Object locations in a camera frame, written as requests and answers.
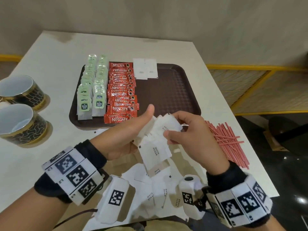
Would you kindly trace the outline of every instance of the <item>yellow metal frame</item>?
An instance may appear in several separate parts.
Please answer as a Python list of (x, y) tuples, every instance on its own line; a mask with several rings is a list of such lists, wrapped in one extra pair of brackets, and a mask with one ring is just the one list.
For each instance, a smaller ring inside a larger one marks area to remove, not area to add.
[[(241, 66), (241, 65), (214, 65), (207, 64), (208, 69), (226, 69), (226, 70), (266, 70), (266, 73), (262, 75), (233, 105), (231, 110), (234, 110), (246, 100), (256, 89), (260, 87), (266, 80), (275, 74), (276, 71), (294, 71), (294, 72), (308, 72), (307, 68), (300, 67), (286, 67), (286, 66)], [(298, 111), (278, 111), (278, 112), (259, 112), (259, 113), (235, 113), (235, 116), (244, 115), (265, 115), (265, 114), (286, 114), (286, 113), (308, 113), (308, 110)]]
[(0, 54), (0, 62), (20, 62), (22, 56)]

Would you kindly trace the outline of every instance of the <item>person's left hand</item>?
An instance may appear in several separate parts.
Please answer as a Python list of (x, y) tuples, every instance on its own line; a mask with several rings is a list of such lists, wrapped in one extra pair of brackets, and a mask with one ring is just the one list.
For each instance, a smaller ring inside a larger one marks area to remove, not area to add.
[(144, 114), (129, 119), (109, 128), (90, 142), (106, 157), (107, 160), (118, 159), (134, 153), (137, 147), (131, 142), (141, 129), (152, 119), (154, 105), (150, 104)]

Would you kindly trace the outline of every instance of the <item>beige clothing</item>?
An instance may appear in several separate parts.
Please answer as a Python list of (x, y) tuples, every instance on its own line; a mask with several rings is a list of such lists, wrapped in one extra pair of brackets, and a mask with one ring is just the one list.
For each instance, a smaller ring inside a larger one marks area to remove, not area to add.
[[(176, 221), (159, 221), (159, 220), (152, 220), (147, 221), (147, 226), (145, 227), (144, 231), (191, 231), (187, 225), (176, 222)], [(134, 231), (131, 227), (113, 227), (107, 229), (106, 231)]]

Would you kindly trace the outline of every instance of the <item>mug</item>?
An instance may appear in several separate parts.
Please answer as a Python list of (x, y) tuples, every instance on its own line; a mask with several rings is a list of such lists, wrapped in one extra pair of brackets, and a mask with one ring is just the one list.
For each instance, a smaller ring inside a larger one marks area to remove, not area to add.
[(43, 107), (46, 95), (27, 75), (9, 76), (0, 81), (0, 101), (10, 104), (26, 104), (34, 110)]
[(0, 109), (0, 138), (16, 145), (36, 143), (47, 133), (47, 122), (30, 106), (13, 104)]

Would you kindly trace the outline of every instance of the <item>pile of straws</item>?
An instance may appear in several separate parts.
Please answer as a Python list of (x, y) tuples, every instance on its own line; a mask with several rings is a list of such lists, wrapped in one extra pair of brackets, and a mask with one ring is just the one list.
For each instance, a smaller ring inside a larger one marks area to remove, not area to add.
[(244, 141), (237, 140), (240, 136), (235, 136), (232, 128), (229, 127), (226, 122), (226, 126), (224, 124), (218, 124), (217, 127), (209, 121), (205, 122), (209, 126), (213, 136), (218, 142), (218, 145), (221, 147), (228, 160), (235, 162), (242, 168), (249, 169), (248, 159), (240, 146), (240, 143), (244, 143)]

